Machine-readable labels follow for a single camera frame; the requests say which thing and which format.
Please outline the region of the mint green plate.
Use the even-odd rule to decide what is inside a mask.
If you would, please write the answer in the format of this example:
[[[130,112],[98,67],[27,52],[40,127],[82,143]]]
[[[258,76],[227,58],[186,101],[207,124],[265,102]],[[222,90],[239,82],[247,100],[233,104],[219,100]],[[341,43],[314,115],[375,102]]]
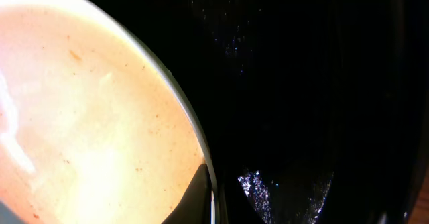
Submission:
[[[1,0],[1,222],[162,223],[204,133],[171,72],[88,0]]]

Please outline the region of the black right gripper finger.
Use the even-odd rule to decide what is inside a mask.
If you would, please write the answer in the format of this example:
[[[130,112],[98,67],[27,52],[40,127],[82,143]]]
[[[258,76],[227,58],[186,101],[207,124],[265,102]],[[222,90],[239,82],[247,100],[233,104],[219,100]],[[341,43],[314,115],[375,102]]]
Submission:
[[[206,164],[201,164],[176,208],[162,224],[210,224],[212,187]]]

